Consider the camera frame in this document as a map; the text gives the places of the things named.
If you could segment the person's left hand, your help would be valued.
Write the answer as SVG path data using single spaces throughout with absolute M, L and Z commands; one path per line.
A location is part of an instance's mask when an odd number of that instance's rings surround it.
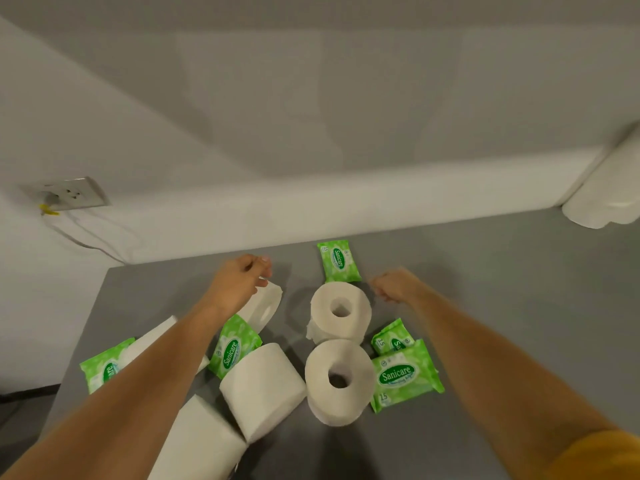
M 257 290 L 241 289 L 241 256 L 226 261 L 214 275 L 200 304 L 206 313 L 223 321 L 236 314 Z

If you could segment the person's right hand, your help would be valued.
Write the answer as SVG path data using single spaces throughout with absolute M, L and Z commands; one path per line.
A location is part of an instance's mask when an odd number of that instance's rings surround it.
M 424 298 L 429 298 L 433 291 L 416 275 L 404 267 L 381 273 L 374 278 L 391 278 L 396 290 L 396 303 L 414 307 Z

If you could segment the person's left forearm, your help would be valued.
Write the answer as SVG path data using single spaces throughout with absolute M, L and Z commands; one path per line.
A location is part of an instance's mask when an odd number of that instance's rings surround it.
M 0 480 L 146 480 L 213 336 L 236 311 L 221 305 L 192 310 Z

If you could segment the person's right forearm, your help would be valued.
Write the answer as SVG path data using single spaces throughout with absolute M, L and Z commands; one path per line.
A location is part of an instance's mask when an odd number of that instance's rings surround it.
M 564 380 L 423 283 L 406 298 L 460 401 L 516 480 L 541 480 L 581 438 L 617 427 Z

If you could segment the white toilet paper roll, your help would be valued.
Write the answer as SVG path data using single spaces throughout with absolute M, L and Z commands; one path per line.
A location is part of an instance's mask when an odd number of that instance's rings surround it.
M 198 395 L 183 405 L 148 480 L 228 480 L 248 446 Z
M 277 343 L 242 358 L 220 391 L 247 444 L 274 430 L 307 396 L 306 383 Z
M 122 383 L 142 381 L 150 385 L 190 382 L 208 364 L 206 348 L 215 333 L 216 326 L 206 318 L 187 315 L 176 319 L 170 326 L 158 325 L 128 347 L 125 363 L 120 368 L 118 380 Z
M 360 345 L 371 318 L 372 307 L 363 290 L 345 282 L 326 283 L 311 298 L 307 338 L 316 346 L 334 339 Z
M 369 405 L 376 373 L 367 352 L 347 339 L 316 346 L 305 364 L 308 404 L 323 424 L 343 427 L 356 421 Z
M 260 334 L 276 313 L 282 300 L 283 290 L 273 282 L 265 287 L 258 287 L 249 301 L 237 315 L 240 316 L 251 329 Z

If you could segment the green wet wipes packet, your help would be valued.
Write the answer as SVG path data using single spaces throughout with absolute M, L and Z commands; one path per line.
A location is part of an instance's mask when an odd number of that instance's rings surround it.
M 348 240 L 319 242 L 317 248 L 321 255 L 325 283 L 362 281 Z
M 375 386 L 370 405 L 374 413 L 428 392 L 445 392 L 423 339 L 371 362 Z
M 135 338 L 126 339 L 79 364 L 90 395 L 124 368 L 125 352 L 135 341 Z
M 207 368 L 219 379 L 224 379 L 240 360 L 261 345 L 262 339 L 259 334 L 240 315 L 235 314 L 220 330 Z
M 414 343 L 415 340 L 406 329 L 401 318 L 397 318 L 383 327 L 371 339 L 372 348 L 379 356 L 412 347 Z

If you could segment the white paper towel roll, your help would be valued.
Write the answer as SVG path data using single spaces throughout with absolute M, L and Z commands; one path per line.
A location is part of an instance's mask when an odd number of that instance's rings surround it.
M 580 226 L 628 225 L 640 218 L 640 123 L 562 205 Z

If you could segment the yellow shirt sleeve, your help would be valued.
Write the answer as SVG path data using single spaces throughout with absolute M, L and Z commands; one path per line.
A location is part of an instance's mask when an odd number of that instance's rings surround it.
M 640 437 L 621 430 L 587 435 L 553 460 L 545 480 L 640 480 Z

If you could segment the white wall power outlet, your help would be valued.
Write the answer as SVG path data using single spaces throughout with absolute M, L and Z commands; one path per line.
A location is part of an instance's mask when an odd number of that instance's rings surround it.
M 19 188 L 32 200 L 48 206 L 54 212 L 110 205 L 106 193 L 91 177 L 47 178 L 20 184 Z

